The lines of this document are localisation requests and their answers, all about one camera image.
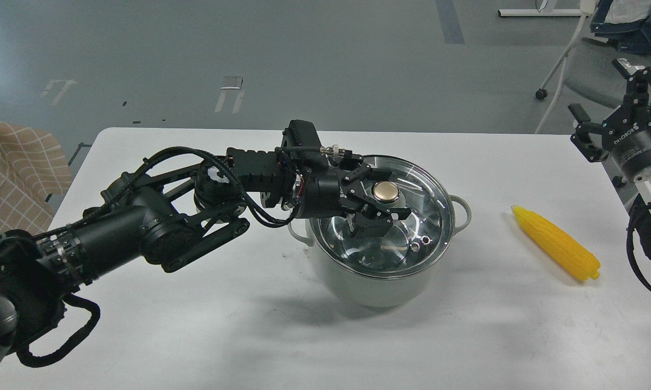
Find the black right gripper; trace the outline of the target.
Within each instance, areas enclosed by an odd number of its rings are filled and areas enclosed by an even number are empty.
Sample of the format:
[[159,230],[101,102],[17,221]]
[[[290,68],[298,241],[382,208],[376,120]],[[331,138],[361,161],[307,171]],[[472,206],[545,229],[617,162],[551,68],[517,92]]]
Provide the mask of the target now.
[[[580,104],[569,104],[576,121],[570,140],[590,163],[603,162],[610,154],[623,177],[635,182],[651,168],[651,108],[630,111],[625,107],[651,106],[651,67],[630,64],[625,58],[613,59],[612,65],[627,80],[623,106],[618,106],[601,126],[592,122]],[[604,148],[596,146],[591,135],[603,135]]]

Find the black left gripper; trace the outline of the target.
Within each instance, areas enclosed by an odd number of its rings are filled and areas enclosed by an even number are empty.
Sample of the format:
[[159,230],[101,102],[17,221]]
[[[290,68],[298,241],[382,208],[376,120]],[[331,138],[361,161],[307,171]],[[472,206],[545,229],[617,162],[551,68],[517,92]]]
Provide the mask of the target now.
[[397,220],[406,220],[410,207],[364,202],[393,202],[391,170],[362,165],[355,170],[330,166],[316,173],[310,168],[296,173],[293,183],[294,219],[349,216],[349,237],[384,237]]

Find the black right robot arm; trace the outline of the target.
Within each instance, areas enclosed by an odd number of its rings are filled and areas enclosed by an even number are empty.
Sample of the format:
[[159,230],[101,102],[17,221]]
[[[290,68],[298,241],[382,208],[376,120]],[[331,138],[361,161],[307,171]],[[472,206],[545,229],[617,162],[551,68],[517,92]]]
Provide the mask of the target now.
[[[616,58],[613,67],[627,81],[622,103],[601,123],[593,122],[577,103],[569,106],[575,118],[570,140],[589,162],[613,158],[623,177],[633,184],[651,187],[651,67]],[[651,261],[651,200],[634,203],[628,212],[627,257],[635,276],[651,293],[634,255],[634,236],[639,237]]]

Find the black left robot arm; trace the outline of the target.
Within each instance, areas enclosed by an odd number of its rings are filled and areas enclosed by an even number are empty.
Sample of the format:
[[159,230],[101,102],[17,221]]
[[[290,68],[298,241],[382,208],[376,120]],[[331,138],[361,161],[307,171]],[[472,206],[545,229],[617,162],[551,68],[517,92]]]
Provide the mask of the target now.
[[10,354],[31,368],[62,360],[101,316],[76,296],[82,285],[137,257],[175,272],[245,233],[246,210],[269,228],[343,217],[348,236],[383,237],[411,213],[391,175],[322,145],[304,120],[291,121],[273,151],[165,148],[122,173],[77,222],[0,233],[0,363]]

